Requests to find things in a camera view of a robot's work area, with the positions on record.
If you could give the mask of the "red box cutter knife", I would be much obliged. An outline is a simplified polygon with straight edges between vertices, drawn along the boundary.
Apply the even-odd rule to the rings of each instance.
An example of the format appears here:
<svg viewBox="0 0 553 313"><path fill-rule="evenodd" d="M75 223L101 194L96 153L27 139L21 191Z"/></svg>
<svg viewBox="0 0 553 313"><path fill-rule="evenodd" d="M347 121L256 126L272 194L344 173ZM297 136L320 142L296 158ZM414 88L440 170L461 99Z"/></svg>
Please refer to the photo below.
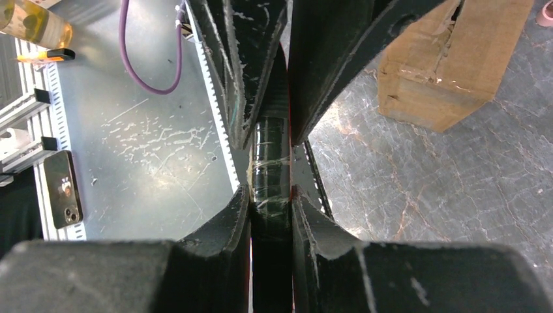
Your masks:
<svg viewBox="0 0 553 313"><path fill-rule="evenodd" d="M252 133L250 195L255 312L291 312L291 143L286 57L275 55Z"/></svg>

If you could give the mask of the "black smartphone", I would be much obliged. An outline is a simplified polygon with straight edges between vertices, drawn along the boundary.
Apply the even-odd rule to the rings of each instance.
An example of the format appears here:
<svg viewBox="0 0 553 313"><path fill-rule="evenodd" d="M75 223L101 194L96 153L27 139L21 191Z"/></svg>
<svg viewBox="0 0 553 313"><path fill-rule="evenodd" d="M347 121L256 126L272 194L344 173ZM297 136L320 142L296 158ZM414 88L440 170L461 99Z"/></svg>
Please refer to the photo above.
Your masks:
<svg viewBox="0 0 553 313"><path fill-rule="evenodd" d="M43 165L54 227L60 230L81 222L83 211L72 153L58 151L45 158Z"/></svg>

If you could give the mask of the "brown cardboard box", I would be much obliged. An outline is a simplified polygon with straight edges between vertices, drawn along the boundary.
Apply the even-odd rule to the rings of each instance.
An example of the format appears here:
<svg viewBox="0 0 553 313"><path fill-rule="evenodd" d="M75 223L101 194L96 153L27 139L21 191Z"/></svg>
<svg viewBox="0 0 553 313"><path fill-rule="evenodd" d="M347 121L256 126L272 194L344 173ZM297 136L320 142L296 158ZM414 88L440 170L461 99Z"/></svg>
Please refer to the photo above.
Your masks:
<svg viewBox="0 0 553 313"><path fill-rule="evenodd" d="M533 1L446 1L384 49L380 114L443 132L496 96Z"/></svg>

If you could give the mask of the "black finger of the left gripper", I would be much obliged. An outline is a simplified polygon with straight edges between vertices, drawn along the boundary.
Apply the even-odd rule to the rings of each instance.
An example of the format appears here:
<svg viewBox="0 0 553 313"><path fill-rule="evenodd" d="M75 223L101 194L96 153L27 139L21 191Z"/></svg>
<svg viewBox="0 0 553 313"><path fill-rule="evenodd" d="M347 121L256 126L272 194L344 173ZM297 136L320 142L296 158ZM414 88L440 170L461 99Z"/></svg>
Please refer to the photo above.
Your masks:
<svg viewBox="0 0 553 313"><path fill-rule="evenodd" d="M291 142L303 142L335 98L410 24L441 1L294 1L288 75Z"/></svg>
<svg viewBox="0 0 553 313"><path fill-rule="evenodd" d="M233 149L289 148L286 1L190 1Z"/></svg>

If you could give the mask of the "yellow liquid bottle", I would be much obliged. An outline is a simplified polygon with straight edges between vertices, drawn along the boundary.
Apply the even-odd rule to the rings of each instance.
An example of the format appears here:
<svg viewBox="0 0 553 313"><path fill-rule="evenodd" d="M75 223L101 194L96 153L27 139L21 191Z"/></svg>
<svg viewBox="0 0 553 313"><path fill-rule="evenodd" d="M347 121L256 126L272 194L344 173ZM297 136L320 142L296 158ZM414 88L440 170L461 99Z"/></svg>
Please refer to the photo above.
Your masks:
<svg viewBox="0 0 553 313"><path fill-rule="evenodd" d="M34 1L1 1L1 32L49 50L69 47L73 36L71 24Z"/></svg>

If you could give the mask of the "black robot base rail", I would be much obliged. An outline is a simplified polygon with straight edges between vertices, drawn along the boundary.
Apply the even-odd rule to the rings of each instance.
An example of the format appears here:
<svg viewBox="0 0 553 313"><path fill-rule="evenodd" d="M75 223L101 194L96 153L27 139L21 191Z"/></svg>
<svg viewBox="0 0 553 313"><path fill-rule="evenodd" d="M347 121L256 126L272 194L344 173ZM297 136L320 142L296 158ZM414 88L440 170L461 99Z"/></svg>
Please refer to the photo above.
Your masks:
<svg viewBox="0 0 553 313"><path fill-rule="evenodd" d="M293 148L292 180L312 200L315 208L334 220L331 204L309 140Z"/></svg>

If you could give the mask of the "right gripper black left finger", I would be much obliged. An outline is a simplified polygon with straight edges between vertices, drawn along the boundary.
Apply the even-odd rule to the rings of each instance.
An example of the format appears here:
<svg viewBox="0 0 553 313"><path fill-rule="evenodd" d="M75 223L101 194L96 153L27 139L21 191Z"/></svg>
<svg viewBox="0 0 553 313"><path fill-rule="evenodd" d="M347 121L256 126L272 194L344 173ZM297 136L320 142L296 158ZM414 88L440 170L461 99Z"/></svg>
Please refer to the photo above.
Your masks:
<svg viewBox="0 0 553 313"><path fill-rule="evenodd" d="M247 312L249 192L178 241L26 241L1 260L2 312Z"/></svg>

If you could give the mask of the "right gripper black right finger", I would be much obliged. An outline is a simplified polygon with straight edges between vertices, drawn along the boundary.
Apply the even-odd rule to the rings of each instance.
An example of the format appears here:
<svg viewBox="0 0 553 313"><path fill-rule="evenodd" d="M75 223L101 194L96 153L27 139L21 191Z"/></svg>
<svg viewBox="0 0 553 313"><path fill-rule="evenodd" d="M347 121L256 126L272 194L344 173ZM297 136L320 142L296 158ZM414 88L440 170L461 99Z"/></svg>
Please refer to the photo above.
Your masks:
<svg viewBox="0 0 553 313"><path fill-rule="evenodd" d="M362 241L293 187L296 312L551 312L526 260L490 243Z"/></svg>

